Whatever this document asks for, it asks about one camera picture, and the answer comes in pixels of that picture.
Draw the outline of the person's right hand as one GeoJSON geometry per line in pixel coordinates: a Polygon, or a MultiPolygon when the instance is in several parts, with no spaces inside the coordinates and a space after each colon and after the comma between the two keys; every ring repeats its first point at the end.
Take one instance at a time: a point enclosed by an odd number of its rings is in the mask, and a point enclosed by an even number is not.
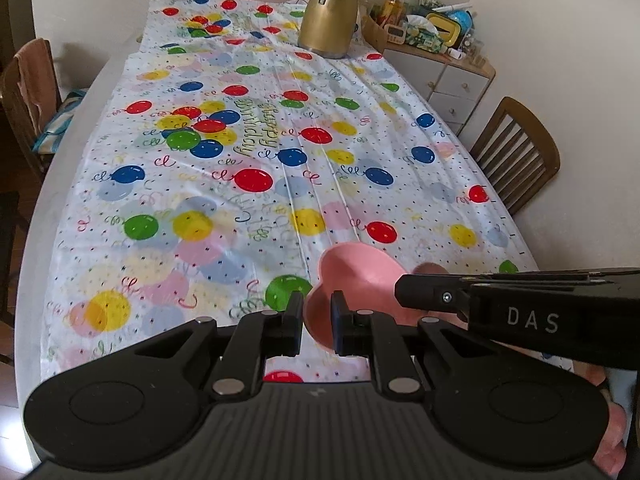
{"type": "Polygon", "coordinates": [[[623,469],[626,460],[624,437],[627,429],[627,417],[624,409],[613,401],[608,391],[608,380],[603,367],[587,364],[584,377],[595,385],[608,401],[608,428],[600,443],[594,463],[609,477],[616,477],[623,469]]]}

